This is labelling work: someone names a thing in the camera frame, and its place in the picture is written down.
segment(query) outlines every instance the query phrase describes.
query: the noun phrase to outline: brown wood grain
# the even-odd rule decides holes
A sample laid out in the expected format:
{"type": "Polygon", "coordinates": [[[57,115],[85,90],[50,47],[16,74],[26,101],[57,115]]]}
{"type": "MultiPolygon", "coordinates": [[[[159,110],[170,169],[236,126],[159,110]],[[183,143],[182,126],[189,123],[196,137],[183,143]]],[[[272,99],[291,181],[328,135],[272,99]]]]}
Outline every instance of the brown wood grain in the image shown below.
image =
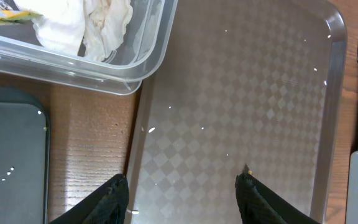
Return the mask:
{"type": "Polygon", "coordinates": [[[50,111],[49,220],[123,172],[136,94],[116,96],[3,74],[0,86],[34,95],[50,111]]]}
{"type": "Polygon", "coordinates": [[[346,23],[347,54],[326,223],[345,223],[349,159],[358,129],[358,0],[330,1],[339,9],[346,23]]]}
{"type": "MultiPolygon", "coordinates": [[[[348,41],[326,221],[344,223],[349,156],[357,139],[358,0],[331,2],[344,17],[348,41]]],[[[123,171],[137,95],[115,96],[4,74],[0,74],[0,86],[30,93],[50,110],[50,220],[123,171]]]]}

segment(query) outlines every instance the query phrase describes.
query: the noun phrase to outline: clear plastic container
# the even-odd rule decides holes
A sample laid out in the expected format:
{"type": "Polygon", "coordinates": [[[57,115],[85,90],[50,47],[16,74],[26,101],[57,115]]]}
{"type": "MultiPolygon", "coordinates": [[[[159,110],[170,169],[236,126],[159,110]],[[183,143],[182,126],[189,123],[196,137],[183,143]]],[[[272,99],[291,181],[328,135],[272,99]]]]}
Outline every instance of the clear plastic container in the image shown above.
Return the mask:
{"type": "Polygon", "coordinates": [[[0,26],[0,72],[127,95],[161,64],[177,0],[132,0],[124,43],[104,62],[43,48],[32,23],[0,26]]]}

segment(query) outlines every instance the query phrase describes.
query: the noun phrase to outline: plastic bin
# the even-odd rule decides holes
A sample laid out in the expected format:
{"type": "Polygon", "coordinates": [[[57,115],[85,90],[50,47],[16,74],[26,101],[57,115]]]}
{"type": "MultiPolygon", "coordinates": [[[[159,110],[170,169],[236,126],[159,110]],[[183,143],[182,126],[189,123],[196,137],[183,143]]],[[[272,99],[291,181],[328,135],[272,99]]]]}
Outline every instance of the plastic bin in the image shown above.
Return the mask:
{"type": "Polygon", "coordinates": [[[32,23],[0,26],[0,72],[90,90],[131,94],[159,67],[177,0],[132,0],[124,43],[104,62],[43,48],[32,23]]]}

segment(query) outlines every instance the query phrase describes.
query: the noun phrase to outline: wooden table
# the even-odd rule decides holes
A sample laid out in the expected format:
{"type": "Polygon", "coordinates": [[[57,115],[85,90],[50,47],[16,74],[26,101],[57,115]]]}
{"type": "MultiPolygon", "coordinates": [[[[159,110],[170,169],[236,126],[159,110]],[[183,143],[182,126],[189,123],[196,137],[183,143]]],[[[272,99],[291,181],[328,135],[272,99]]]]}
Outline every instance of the wooden table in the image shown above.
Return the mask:
{"type": "MultiPolygon", "coordinates": [[[[356,145],[358,114],[358,0],[331,0],[348,31],[347,59],[327,221],[344,223],[349,155],[356,145]]],[[[48,215],[53,220],[114,174],[123,172],[138,94],[115,96],[0,74],[0,86],[36,96],[50,110],[52,142],[48,215]]]]}

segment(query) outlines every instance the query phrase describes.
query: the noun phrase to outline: checkered pattern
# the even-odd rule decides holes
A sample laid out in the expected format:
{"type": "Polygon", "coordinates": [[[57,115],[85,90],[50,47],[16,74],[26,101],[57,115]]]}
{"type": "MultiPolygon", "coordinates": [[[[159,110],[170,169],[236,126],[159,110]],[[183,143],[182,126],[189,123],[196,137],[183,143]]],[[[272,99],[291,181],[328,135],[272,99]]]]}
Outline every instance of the checkered pattern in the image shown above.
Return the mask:
{"type": "Polygon", "coordinates": [[[328,34],[289,0],[181,0],[155,80],[132,222],[240,223],[234,181],[245,163],[309,214],[328,34]]]}

